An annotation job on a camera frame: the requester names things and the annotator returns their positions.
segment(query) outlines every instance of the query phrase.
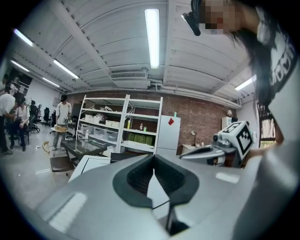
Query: table lamp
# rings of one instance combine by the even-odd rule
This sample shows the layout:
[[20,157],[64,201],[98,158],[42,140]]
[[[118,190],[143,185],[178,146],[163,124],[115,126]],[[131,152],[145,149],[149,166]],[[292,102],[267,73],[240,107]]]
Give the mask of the table lamp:
[[196,135],[197,135],[197,133],[195,131],[191,131],[191,134],[194,136],[194,144],[192,146],[195,147],[196,146]]

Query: person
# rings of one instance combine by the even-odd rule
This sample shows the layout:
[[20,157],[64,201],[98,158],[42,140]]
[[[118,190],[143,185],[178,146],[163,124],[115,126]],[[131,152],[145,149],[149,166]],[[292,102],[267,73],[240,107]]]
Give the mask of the person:
[[26,144],[25,144],[25,139],[24,139],[24,133],[26,129],[28,128],[28,123],[29,123],[29,118],[30,118],[30,112],[29,108],[25,105],[25,97],[21,96],[20,100],[17,100],[18,103],[18,108],[16,110],[16,117],[15,121],[11,125],[11,130],[10,130],[10,149],[14,148],[15,145],[15,138],[14,135],[16,132],[19,132],[19,136],[21,139],[21,146],[22,146],[22,151],[26,151]]
[[[279,106],[271,105],[271,102],[288,80],[299,85],[300,76],[299,55],[289,35],[269,12],[246,0],[191,0],[191,7],[190,14],[196,26],[199,24],[199,28],[203,27],[209,33],[221,32],[244,45],[250,68],[256,75],[254,102],[258,102],[260,115],[273,116],[276,144],[265,149],[251,149],[246,161],[281,145],[285,138],[274,117],[274,113],[280,117]],[[190,26],[197,35],[195,25]],[[280,107],[280,111],[289,109]]]
[[[57,105],[56,108],[56,125],[61,126],[61,127],[66,127],[68,123],[68,118],[71,114],[71,104],[67,102],[67,95],[63,94],[61,96],[61,102]],[[54,150],[57,150],[57,143],[59,139],[60,133],[55,132],[54,136]],[[66,139],[66,133],[62,133],[62,141],[65,141]]]
[[5,93],[0,96],[0,147],[1,153],[6,155],[13,154],[13,152],[7,147],[4,131],[5,117],[9,119],[15,118],[15,114],[11,113],[11,111],[16,108],[15,98],[9,94],[11,92],[11,87],[13,86],[11,86],[10,82],[7,82],[5,86]]
[[0,82],[0,94],[1,95],[5,93],[5,86],[6,86],[7,81],[8,81],[8,75],[4,74],[4,77],[3,77],[2,81]]

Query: woman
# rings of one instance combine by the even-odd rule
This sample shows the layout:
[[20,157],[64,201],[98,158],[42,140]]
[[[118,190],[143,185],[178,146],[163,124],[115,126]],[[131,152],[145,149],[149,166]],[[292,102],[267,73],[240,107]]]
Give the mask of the woman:
[[[200,29],[203,28],[210,33],[227,34],[234,41],[245,46],[250,60],[249,65],[257,77],[255,97],[259,104],[259,114],[269,115],[271,112],[276,112],[274,104],[271,112],[269,107],[285,83],[288,80],[293,83],[299,80],[298,53],[290,37],[269,13],[259,6],[253,7],[243,2],[241,0],[192,0],[193,12],[190,16],[196,24],[200,23]],[[283,142],[284,135],[276,123],[276,118],[274,120],[277,142],[274,146],[276,146]],[[266,150],[251,150],[246,161],[251,157],[263,155]]]
[[17,111],[16,111],[15,121],[11,126],[10,149],[14,148],[14,145],[15,145],[14,135],[16,134],[16,131],[18,130],[19,136],[21,139],[22,151],[26,151],[24,133],[28,127],[30,112],[29,112],[29,108],[25,105],[25,101],[26,101],[26,99],[24,96],[20,97],[20,99],[17,101],[19,107],[17,108]]

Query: long black hair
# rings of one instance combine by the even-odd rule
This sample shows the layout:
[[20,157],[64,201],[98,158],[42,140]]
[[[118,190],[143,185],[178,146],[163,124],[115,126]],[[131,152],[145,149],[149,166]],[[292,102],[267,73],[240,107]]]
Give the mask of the long black hair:
[[[261,7],[259,5],[254,5],[253,2],[247,0],[233,0],[235,2],[240,2],[248,7],[255,8]],[[272,29],[271,34],[274,35],[276,30],[278,30],[278,24],[269,12],[264,12],[264,21]],[[252,74],[256,75],[255,85],[255,100],[254,107],[256,107],[256,102],[258,104],[258,112],[260,116],[270,115],[268,105],[274,97],[274,93],[271,90],[270,78],[271,78],[271,48],[274,44],[263,45],[257,40],[257,35],[248,29],[242,28],[235,32],[230,32],[228,34],[229,38],[233,41],[241,44],[245,47],[248,57],[249,66],[252,70]]]

